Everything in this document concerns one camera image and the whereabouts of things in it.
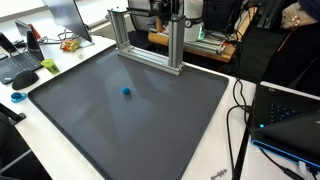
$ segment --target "small blue ball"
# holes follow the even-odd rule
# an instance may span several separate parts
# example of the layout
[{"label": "small blue ball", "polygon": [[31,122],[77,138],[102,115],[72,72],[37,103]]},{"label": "small blue ball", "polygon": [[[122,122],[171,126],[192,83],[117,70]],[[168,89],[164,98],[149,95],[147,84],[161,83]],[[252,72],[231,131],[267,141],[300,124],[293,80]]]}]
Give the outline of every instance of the small blue ball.
[{"label": "small blue ball", "polygon": [[122,88],[122,94],[130,94],[130,89],[127,87]]}]

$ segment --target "laptop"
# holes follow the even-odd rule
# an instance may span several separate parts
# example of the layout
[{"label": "laptop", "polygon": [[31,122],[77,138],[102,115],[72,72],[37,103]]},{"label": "laptop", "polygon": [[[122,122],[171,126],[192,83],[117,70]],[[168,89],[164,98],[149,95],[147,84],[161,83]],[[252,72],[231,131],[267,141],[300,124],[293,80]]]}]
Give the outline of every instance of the laptop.
[{"label": "laptop", "polygon": [[257,86],[251,143],[320,170],[320,101]]},{"label": "laptop", "polygon": [[0,61],[0,81],[2,84],[11,83],[17,74],[23,71],[35,71],[40,69],[41,61],[44,59],[39,44],[35,38],[32,28],[27,24],[15,20],[15,24],[26,43],[26,49],[17,55]]}]

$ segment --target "computer mouse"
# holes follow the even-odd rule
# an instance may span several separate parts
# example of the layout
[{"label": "computer mouse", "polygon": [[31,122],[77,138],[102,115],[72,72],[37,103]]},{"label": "computer mouse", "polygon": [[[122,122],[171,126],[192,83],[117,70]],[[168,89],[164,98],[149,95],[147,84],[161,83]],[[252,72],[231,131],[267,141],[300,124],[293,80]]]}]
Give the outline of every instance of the computer mouse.
[{"label": "computer mouse", "polygon": [[39,79],[38,75],[33,71],[23,71],[14,78],[12,83],[12,89],[20,90],[26,88]]}]

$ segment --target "gray surface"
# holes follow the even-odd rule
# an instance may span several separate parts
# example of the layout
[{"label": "gray surface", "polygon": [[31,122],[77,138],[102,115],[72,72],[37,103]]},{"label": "gray surface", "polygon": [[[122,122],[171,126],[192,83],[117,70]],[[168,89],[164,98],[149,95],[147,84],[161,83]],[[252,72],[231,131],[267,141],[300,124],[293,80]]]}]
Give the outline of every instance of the gray surface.
[{"label": "gray surface", "polygon": [[[105,178],[179,179],[228,80],[190,67],[174,76],[113,49],[29,98]],[[121,93],[124,86],[131,95]]]}]

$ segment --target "white table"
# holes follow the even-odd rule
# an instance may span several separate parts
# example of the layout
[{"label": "white table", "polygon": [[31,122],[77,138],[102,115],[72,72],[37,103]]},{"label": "white table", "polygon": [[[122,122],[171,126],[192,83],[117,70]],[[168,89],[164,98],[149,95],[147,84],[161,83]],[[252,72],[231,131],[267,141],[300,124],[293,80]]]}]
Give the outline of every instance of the white table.
[{"label": "white table", "polygon": [[[313,96],[310,94],[306,94],[303,92],[295,91],[289,88],[285,88],[282,86],[274,85],[267,82],[262,82],[262,85],[272,87],[275,89],[280,89],[288,92],[292,92],[301,96],[306,96],[314,99],[320,100],[320,97]],[[279,163],[280,165],[283,165],[286,168],[291,169],[292,171],[296,172],[297,174],[301,174],[298,165],[294,164],[293,162],[290,162],[284,158],[281,158],[277,155],[271,154],[269,152],[266,152],[274,161]],[[283,180],[290,180],[291,178],[284,174],[276,165],[274,165],[271,161],[269,161],[262,153],[261,151],[253,146],[251,144],[251,139],[249,138],[248,145],[247,145],[247,151],[245,155],[245,161],[243,164],[243,169],[241,173],[241,179],[243,180],[270,180],[270,179],[283,179]]]},{"label": "white table", "polygon": [[[59,50],[58,45],[46,45],[42,46],[41,49],[43,50],[45,58],[52,58],[55,60],[55,63],[60,69],[59,74],[61,74],[115,44],[112,40],[96,36],[94,36],[94,42],[96,45],[79,49],[75,53],[62,52]],[[19,92],[29,92],[54,77],[44,68],[38,70],[36,73],[40,79],[32,86]],[[228,172],[221,179],[231,179],[226,114],[229,108],[235,105],[232,97],[232,89],[236,79],[230,76],[226,77],[229,78],[229,85],[183,175],[183,180],[208,180],[211,176],[215,175],[217,171],[222,169],[227,169]],[[251,103],[255,92],[255,85],[245,81],[243,81],[243,84],[243,94],[246,97],[247,103]],[[240,103],[243,103],[242,100],[240,100],[239,89],[239,86],[237,86],[236,97]],[[11,88],[11,84],[6,86],[1,85],[0,92],[1,103],[16,113],[23,112],[26,114],[27,118],[18,123],[16,128],[53,179],[103,179],[82,154],[66,137],[63,136],[51,121],[30,102],[29,99],[18,104],[12,103],[10,95],[14,90]],[[231,140],[233,158],[235,161],[239,153],[245,130],[243,113],[242,110],[235,109],[230,114]]]}]

